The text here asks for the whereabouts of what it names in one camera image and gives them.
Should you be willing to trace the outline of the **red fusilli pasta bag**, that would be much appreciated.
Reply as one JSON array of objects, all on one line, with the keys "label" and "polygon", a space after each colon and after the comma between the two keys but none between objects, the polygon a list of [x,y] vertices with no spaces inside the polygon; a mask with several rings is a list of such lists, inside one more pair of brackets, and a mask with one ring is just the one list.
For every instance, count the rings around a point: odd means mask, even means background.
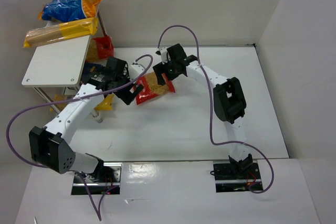
[{"label": "red fusilli pasta bag", "polygon": [[168,92],[175,93],[175,87],[172,81],[167,81],[165,85],[159,85],[154,72],[147,73],[140,77],[137,84],[143,86],[142,91],[136,97],[137,105],[158,98]]}]

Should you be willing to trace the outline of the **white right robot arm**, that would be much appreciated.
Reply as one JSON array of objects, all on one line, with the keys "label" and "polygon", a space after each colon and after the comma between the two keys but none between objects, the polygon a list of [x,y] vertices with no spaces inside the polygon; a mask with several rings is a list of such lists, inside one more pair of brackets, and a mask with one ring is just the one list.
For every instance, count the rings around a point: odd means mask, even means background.
[{"label": "white right robot arm", "polygon": [[[159,85],[166,84],[180,75],[191,78],[209,92],[210,119],[209,138],[213,145],[234,144],[229,152],[229,165],[232,175],[241,177],[248,170],[253,158],[244,146],[246,141],[243,117],[247,106],[239,79],[227,78],[202,64],[198,56],[187,56],[180,44],[168,48],[158,48],[156,54],[161,62],[153,67]],[[216,143],[213,139],[214,116],[224,123],[227,142]]]}]

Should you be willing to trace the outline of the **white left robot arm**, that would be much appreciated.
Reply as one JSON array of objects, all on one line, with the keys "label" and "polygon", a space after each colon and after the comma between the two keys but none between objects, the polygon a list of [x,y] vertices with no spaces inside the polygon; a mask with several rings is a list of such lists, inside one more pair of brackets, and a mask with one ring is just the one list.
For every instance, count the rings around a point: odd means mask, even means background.
[{"label": "white left robot arm", "polygon": [[143,89],[134,79],[144,71],[145,68],[136,62],[128,65],[117,58],[109,58],[106,66],[89,71],[65,108],[44,127],[31,129],[32,159],[60,174],[77,171],[98,178],[109,173],[102,159],[75,152],[69,144],[80,124],[105,99],[106,91],[111,90],[126,105],[133,102]]}]

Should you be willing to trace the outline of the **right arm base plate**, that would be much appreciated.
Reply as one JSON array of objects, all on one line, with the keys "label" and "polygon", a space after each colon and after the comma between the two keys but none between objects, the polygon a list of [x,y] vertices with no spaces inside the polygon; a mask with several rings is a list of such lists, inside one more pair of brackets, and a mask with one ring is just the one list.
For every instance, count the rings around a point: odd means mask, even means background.
[{"label": "right arm base plate", "polygon": [[217,193],[249,191],[251,186],[254,191],[262,191],[263,183],[259,166],[253,162],[250,168],[240,175],[235,175],[228,162],[214,162],[210,174],[214,176]]}]

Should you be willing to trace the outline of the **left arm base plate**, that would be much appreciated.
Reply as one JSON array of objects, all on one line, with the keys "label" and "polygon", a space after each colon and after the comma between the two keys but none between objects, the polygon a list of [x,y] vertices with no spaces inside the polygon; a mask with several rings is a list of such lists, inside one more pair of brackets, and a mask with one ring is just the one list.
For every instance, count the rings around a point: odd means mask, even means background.
[{"label": "left arm base plate", "polygon": [[106,191],[108,195],[118,195],[120,193],[120,180],[122,172],[122,163],[104,163],[104,173],[99,178],[94,178],[91,175],[81,172],[81,179],[78,175],[74,175],[72,182],[71,195],[87,195],[87,190],[85,188],[86,182],[87,187],[92,195],[103,195]]}]

